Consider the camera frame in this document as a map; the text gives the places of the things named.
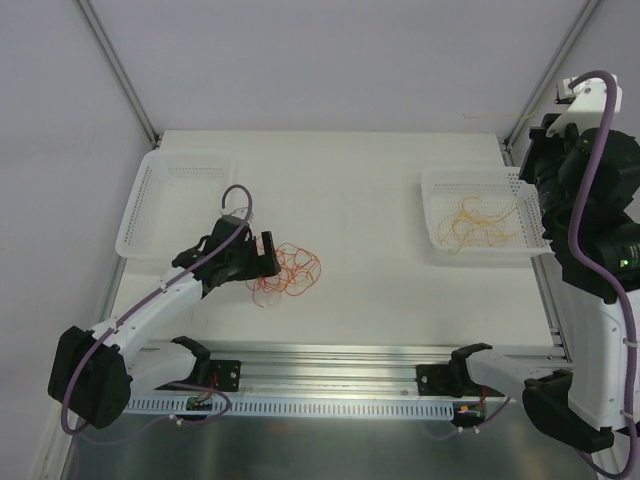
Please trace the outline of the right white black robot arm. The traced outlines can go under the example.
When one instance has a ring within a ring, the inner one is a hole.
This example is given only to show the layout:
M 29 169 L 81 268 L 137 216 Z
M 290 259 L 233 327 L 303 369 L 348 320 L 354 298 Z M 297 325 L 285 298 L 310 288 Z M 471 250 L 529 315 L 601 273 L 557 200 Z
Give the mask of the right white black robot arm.
M 520 177 L 536 188 L 574 315 L 571 369 L 535 370 L 476 343 L 451 354 L 442 393 L 481 389 L 521 403 L 533 426 L 584 459 L 629 440 L 619 478 L 639 453 L 639 145 L 608 123 L 582 127 L 546 115 L 529 133 Z

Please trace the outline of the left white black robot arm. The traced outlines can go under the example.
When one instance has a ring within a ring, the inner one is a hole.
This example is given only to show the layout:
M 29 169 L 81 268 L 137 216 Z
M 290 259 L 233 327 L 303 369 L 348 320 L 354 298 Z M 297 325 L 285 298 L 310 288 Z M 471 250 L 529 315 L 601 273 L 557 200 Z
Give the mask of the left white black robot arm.
M 72 326 L 60 337 L 48 395 L 61 406 L 63 430 L 76 434 L 68 415 L 102 429 L 130 399 L 178 382 L 189 389 L 210 377 L 209 350 L 178 336 L 150 347 L 156 333 L 212 290 L 230 282 L 269 278 L 281 271 L 271 232 L 254 235 L 249 223 L 224 215 L 210 234 L 179 253 L 158 287 L 125 313 L 83 330 Z

